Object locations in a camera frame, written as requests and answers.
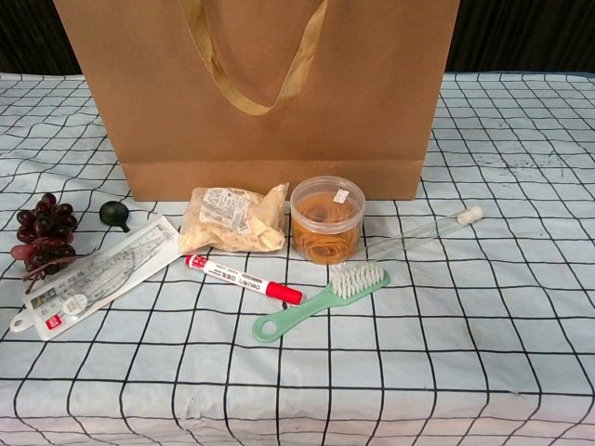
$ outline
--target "marker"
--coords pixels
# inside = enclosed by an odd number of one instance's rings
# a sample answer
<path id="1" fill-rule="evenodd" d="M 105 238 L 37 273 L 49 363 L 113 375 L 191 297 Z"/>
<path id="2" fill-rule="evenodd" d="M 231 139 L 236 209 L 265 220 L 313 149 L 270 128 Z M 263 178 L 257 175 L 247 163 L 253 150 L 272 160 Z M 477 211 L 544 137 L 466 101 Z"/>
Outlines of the marker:
<path id="1" fill-rule="evenodd" d="M 201 269 L 205 274 L 217 277 L 225 282 L 235 283 L 244 288 L 268 297 L 283 300 L 288 304 L 299 305 L 302 293 L 276 282 L 265 281 L 245 272 L 221 265 L 202 256 L 187 256 L 186 265 L 191 269 Z"/>

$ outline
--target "brush bristles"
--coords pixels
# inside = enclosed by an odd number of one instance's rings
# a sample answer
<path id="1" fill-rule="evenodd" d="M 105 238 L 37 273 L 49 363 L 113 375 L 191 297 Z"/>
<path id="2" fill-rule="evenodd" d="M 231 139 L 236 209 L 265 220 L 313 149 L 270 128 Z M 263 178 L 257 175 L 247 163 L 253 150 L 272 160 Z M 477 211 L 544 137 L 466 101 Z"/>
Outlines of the brush bristles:
<path id="1" fill-rule="evenodd" d="M 335 295 L 342 299 L 349 299 L 381 282 L 383 278 L 384 269 L 382 267 L 373 263 L 364 263 L 331 279 L 331 288 Z"/>

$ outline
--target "brush handle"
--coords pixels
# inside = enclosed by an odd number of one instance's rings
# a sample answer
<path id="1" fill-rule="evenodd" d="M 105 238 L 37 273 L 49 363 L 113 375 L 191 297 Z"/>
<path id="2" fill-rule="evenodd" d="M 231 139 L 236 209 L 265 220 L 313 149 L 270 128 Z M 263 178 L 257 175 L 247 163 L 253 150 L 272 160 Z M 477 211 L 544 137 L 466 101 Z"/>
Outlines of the brush handle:
<path id="1" fill-rule="evenodd" d="M 337 299 L 337 297 L 324 289 L 316 297 L 307 300 L 299 307 L 288 308 L 259 317 L 252 325 L 252 334 L 260 342 L 276 341 L 300 322 L 308 319 L 312 314 L 333 307 L 334 299 Z M 271 322 L 269 324 L 271 330 L 264 329 L 267 322 Z"/>

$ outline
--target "brown paper bag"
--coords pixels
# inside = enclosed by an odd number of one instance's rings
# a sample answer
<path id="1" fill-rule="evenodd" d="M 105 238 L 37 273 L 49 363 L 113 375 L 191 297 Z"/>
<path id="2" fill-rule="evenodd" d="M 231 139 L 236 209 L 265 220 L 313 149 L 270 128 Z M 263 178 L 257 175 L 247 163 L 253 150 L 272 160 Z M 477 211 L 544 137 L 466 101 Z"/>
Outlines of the brown paper bag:
<path id="1" fill-rule="evenodd" d="M 458 0 L 55 0 L 137 200 L 414 197 Z"/>

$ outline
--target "plastic food bag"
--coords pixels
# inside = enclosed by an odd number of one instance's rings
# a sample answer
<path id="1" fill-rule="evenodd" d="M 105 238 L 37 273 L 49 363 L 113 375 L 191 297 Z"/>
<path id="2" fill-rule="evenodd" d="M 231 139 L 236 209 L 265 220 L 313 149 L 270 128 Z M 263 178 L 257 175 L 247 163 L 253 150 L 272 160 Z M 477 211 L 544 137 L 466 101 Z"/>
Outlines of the plastic food bag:
<path id="1" fill-rule="evenodd" d="M 281 249 L 288 186 L 280 184 L 264 197 L 241 189 L 193 190 L 182 219 L 180 253 L 204 246 L 229 252 Z"/>

